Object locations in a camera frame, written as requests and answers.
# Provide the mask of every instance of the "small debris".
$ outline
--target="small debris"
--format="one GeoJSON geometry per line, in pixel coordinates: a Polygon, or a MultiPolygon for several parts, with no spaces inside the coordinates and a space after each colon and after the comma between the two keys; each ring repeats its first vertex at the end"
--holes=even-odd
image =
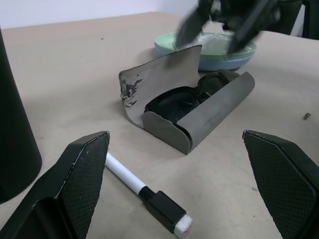
{"type": "Polygon", "coordinates": [[[308,119],[310,116],[311,116],[310,113],[305,114],[305,115],[304,115],[304,120],[308,119]]]}

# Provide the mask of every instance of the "table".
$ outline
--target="table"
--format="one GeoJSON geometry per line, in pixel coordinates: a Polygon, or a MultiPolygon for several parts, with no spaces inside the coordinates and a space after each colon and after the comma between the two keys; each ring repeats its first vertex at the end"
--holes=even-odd
{"type": "MultiPolygon", "coordinates": [[[[242,132],[275,134],[319,163],[319,42],[265,32],[248,71],[256,87],[185,156],[124,116],[118,73],[157,57],[154,39],[180,18],[145,13],[3,31],[9,61],[43,157],[40,175],[68,143],[109,130],[110,150],[194,219],[189,239],[280,239],[258,191],[242,132]],[[303,120],[305,113],[311,117],[303,120]]],[[[208,30],[221,31],[211,23],[208,30]]],[[[0,205],[0,228],[30,187],[0,205]]],[[[174,238],[105,170],[87,239],[174,238]]]]}

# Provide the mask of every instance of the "eyeglass case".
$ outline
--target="eyeglass case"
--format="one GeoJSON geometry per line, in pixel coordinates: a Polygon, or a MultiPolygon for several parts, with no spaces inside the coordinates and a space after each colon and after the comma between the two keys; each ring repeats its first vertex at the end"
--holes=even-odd
{"type": "Polygon", "coordinates": [[[119,73],[121,98],[128,120],[174,148],[189,154],[254,89],[254,78],[245,72],[176,122],[163,119],[145,106],[171,89],[196,87],[201,45],[171,53],[119,73]]]}

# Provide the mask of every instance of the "white wall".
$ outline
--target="white wall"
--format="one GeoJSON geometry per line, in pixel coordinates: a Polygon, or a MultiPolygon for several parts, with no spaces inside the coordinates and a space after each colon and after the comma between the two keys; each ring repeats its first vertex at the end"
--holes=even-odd
{"type": "Polygon", "coordinates": [[[0,0],[0,26],[11,28],[165,11],[185,14],[197,0],[0,0]]]}

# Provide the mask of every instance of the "sunglasses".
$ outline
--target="sunglasses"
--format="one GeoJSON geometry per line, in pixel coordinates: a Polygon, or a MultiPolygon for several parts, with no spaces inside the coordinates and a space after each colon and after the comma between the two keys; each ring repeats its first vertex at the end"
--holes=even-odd
{"type": "Polygon", "coordinates": [[[181,118],[226,86],[238,74],[214,72],[199,79],[197,86],[182,86],[166,91],[145,106],[145,112],[154,112],[176,124],[181,118]]]}

